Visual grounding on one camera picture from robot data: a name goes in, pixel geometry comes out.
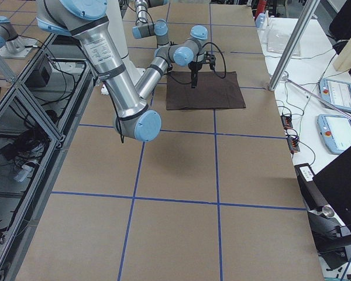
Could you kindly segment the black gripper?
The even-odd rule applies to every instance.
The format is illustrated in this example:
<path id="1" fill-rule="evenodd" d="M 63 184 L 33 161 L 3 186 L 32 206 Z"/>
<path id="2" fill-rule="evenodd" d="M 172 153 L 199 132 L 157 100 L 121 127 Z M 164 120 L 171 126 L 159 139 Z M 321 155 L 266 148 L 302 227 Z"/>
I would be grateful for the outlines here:
<path id="1" fill-rule="evenodd" d="M 198 72 L 202 69 L 203 63 L 192 61 L 188 64 L 188 68 L 191 71 L 191 88 L 197 87 L 198 83 Z"/>

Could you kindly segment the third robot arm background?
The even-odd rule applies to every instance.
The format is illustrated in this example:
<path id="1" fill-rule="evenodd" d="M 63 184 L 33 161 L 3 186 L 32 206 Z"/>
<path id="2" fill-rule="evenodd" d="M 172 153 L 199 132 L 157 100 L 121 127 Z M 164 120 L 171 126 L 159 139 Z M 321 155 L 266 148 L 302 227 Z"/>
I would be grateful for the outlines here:
<path id="1" fill-rule="evenodd" d="M 7 59 L 24 59 L 37 47 L 38 40 L 18 35 L 10 20 L 0 16 L 0 56 Z"/>

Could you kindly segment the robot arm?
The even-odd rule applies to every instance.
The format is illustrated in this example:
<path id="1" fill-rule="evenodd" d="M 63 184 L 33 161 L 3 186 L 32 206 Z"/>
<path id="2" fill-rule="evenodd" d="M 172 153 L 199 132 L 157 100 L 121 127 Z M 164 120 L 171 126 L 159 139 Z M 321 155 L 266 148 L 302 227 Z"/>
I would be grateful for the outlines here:
<path id="1" fill-rule="evenodd" d="M 146 99 L 173 63 L 187 66 L 204 58 L 208 38 L 204 26 L 194 26 L 184 43 L 165 43 L 167 25 L 154 24 L 158 49 L 150 66 L 134 83 L 108 31 L 108 1 L 37 1 L 39 28 L 77 39 L 84 55 L 103 82 L 113 102 L 115 128 L 122 138 L 141 142 L 155 139 L 161 129 L 160 115 Z"/>
<path id="2" fill-rule="evenodd" d="M 156 37 L 157 48 L 169 47 L 170 39 L 168 36 L 168 25 L 165 19 L 153 20 L 149 13 L 150 8 L 166 5 L 168 1 L 134 1 L 135 7 L 135 26 L 132 28 L 132 34 L 135 39 L 147 37 Z"/>

